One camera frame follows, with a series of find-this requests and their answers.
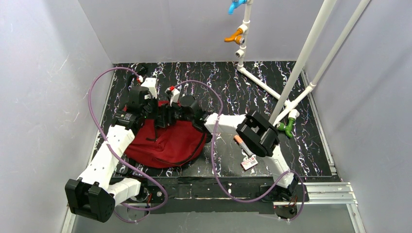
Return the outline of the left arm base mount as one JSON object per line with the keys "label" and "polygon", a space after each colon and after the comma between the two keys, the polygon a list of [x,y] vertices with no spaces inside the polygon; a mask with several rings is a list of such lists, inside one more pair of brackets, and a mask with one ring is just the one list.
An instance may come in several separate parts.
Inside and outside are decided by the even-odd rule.
{"label": "left arm base mount", "polygon": [[131,198],[133,203],[136,203],[138,208],[144,208],[142,219],[149,216],[149,214],[162,207],[165,201],[164,192],[148,181],[142,181],[139,193]]}

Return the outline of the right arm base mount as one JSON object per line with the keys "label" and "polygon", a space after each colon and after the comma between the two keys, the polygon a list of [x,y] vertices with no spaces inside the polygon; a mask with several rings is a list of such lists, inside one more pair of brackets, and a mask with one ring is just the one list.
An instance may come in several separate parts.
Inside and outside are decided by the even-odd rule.
{"label": "right arm base mount", "polygon": [[301,205],[302,202],[306,203],[309,201],[309,192],[307,187],[300,183],[291,193],[288,189],[275,186],[270,193],[260,201],[263,203],[272,202],[277,217],[284,220],[292,220],[298,216],[298,205]]}

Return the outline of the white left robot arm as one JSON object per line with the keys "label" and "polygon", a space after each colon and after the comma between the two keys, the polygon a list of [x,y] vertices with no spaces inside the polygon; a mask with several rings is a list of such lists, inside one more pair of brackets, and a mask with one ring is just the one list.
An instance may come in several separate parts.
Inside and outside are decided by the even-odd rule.
{"label": "white left robot arm", "polygon": [[122,178],[111,184],[110,180],[121,156],[131,145],[144,120],[157,107],[157,89],[154,86],[134,86],[124,107],[115,113],[104,142],[87,168],[77,179],[69,179],[65,193],[71,213],[99,222],[107,222],[118,205],[142,194],[142,182]]}

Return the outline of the aluminium front rail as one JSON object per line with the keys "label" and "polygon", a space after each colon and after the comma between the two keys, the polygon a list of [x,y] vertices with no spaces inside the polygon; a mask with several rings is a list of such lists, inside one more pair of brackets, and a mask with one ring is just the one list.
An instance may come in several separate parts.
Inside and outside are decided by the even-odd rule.
{"label": "aluminium front rail", "polygon": [[[252,178],[225,178],[223,186],[231,191],[232,196],[246,200],[257,198],[271,187],[268,183],[260,184],[262,179]],[[276,215],[272,202],[241,203],[225,195],[215,180],[202,178],[200,180],[163,180],[168,192],[168,201],[165,206],[152,211],[151,215],[165,215],[177,213],[255,213]],[[309,192],[311,205],[345,205],[350,214],[352,225],[356,233],[365,233],[361,216],[357,209],[357,199],[349,182],[319,182],[304,183]]]}

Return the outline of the green pipe valve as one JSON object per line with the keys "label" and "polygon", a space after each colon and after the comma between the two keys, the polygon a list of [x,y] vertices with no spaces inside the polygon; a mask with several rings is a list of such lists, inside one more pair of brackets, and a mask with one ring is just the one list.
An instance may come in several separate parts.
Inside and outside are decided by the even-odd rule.
{"label": "green pipe valve", "polygon": [[278,131],[283,131],[288,138],[293,138],[292,130],[294,127],[296,119],[293,117],[288,118],[288,123],[284,124],[282,122],[277,123],[276,128]]}

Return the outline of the red student backpack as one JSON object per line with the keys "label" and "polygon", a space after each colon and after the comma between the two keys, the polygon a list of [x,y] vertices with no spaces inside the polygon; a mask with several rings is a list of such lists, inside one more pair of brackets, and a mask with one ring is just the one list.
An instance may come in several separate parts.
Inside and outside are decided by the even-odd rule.
{"label": "red student backpack", "polygon": [[133,131],[135,138],[125,150],[127,158],[153,168],[182,166],[196,159],[211,141],[211,134],[197,131],[187,121],[157,127],[156,117],[145,119],[143,126]]}

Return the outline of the orange pipe valve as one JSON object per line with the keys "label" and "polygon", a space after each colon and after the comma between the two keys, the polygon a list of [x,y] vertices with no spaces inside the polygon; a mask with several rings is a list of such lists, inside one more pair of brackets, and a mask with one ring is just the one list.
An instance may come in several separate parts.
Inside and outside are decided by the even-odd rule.
{"label": "orange pipe valve", "polygon": [[235,33],[233,33],[230,37],[226,37],[224,39],[225,43],[235,42],[238,45],[243,45],[245,39],[243,37],[244,30],[238,28]]}

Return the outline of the blue pipe valve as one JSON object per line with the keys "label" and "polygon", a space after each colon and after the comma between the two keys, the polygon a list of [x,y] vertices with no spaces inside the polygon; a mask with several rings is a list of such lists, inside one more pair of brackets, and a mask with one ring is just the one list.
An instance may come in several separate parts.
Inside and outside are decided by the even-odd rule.
{"label": "blue pipe valve", "polygon": [[248,0],[232,0],[229,8],[228,8],[228,14],[232,15],[234,13],[234,10],[241,6],[242,4],[246,4]]}

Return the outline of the red white eraser box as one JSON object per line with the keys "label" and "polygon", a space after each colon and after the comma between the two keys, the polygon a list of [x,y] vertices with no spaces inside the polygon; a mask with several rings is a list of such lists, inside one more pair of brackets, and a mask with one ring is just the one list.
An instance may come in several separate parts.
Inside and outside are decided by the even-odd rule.
{"label": "red white eraser box", "polygon": [[249,170],[251,168],[253,168],[254,166],[256,166],[258,164],[258,161],[256,160],[255,157],[250,157],[244,161],[241,162],[241,167],[243,168],[243,170]]}

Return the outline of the white PVC pipe frame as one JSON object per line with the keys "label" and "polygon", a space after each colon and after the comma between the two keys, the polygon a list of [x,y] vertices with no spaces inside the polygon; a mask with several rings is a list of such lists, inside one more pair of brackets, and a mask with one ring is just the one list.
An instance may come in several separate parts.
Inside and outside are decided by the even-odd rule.
{"label": "white PVC pipe frame", "polygon": [[244,30],[243,37],[245,41],[235,53],[238,58],[237,70],[277,100],[280,100],[286,107],[284,111],[281,111],[280,105],[276,106],[275,113],[271,116],[272,123],[277,124],[285,115],[291,115],[297,104],[315,89],[319,79],[369,3],[368,0],[360,0],[358,2],[356,9],[329,51],[316,77],[309,84],[309,87],[293,101],[286,99],[286,95],[291,92],[292,82],[287,82],[286,90],[279,94],[258,80],[256,76],[244,67],[244,57],[248,51],[248,34],[251,32],[251,29],[260,28],[261,40],[257,42],[260,47],[254,49],[257,53],[257,60],[295,60],[297,67],[292,71],[292,80],[295,81],[298,73],[303,69],[313,52],[314,46],[318,43],[319,36],[324,30],[326,23],[331,16],[335,15],[338,1],[248,0],[246,4],[242,4],[245,7],[245,11],[242,24],[238,28]]}

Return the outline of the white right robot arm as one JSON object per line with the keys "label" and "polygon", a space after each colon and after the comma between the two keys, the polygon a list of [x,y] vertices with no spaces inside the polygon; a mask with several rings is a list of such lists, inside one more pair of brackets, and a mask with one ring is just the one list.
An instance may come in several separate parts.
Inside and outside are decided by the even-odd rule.
{"label": "white right robot arm", "polygon": [[277,130],[259,112],[219,115],[203,110],[191,95],[181,97],[179,103],[160,105],[156,119],[160,126],[171,126],[179,120],[189,122],[192,128],[203,133],[239,136],[253,155],[263,159],[277,186],[289,190],[297,186],[298,179],[282,155]]}

